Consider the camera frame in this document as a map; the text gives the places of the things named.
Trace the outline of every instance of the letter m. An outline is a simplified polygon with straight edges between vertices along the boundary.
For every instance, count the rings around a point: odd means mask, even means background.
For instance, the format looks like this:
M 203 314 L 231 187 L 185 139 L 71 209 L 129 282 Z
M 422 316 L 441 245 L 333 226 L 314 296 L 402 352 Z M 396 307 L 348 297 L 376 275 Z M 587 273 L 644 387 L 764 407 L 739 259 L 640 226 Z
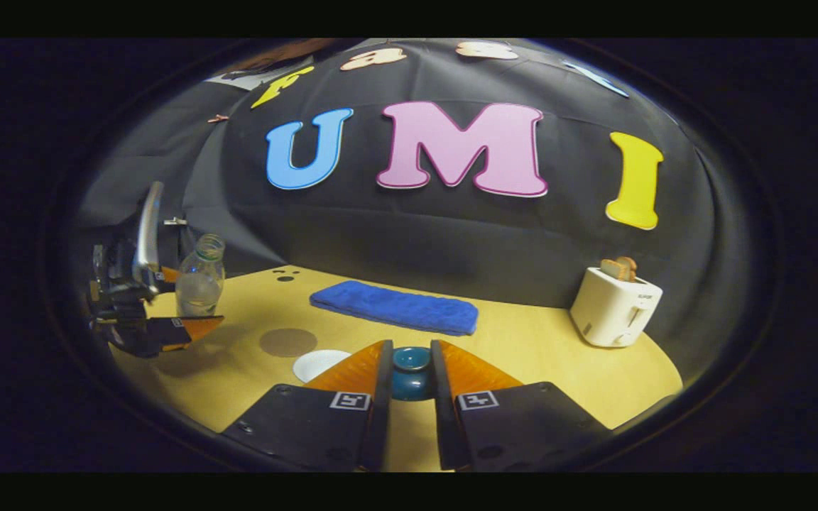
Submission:
M 484 170 L 475 187 L 492 194 L 541 197 L 548 183 L 539 177 L 535 123 L 542 112 L 520 104 L 488 104 L 467 129 L 460 129 L 440 107 L 429 101 L 391 104 L 383 110 L 393 119 L 390 165 L 377 174 L 386 188 L 419 188 L 431 175 L 419 166 L 421 150 L 441 181 L 455 187 L 487 149 Z

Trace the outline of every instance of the blue towel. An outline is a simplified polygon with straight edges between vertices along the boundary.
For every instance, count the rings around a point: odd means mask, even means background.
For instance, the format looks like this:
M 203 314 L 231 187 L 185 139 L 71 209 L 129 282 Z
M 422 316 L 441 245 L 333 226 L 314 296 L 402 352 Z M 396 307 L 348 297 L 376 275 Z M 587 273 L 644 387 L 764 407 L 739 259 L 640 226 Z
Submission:
M 311 295 L 315 307 L 415 330 L 471 336 L 478 310 L 451 298 L 390 291 L 347 280 Z

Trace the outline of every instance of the toaster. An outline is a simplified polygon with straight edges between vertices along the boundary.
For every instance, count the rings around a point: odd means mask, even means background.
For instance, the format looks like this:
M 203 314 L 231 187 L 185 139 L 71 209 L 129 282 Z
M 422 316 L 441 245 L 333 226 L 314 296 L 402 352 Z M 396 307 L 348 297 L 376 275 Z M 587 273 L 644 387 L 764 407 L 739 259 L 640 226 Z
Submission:
M 630 346 L 649 323 L 661 299 L 662 288 L 642 278 L 628 282 L 600 268 L 587 268 L 570 316 L 589 344 Z

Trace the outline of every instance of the water bottle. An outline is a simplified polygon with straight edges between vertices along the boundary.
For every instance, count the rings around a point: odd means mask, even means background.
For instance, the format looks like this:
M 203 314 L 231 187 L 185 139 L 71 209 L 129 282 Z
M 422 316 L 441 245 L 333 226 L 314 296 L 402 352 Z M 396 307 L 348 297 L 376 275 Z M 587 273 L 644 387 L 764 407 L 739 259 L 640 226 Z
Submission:
M 176 313 L 179 317 L 214 316 L 227 272 L 223 268 L 225 243 L 217 235 L 203 235 L 195 251 L 179 268 L 175 281 Z

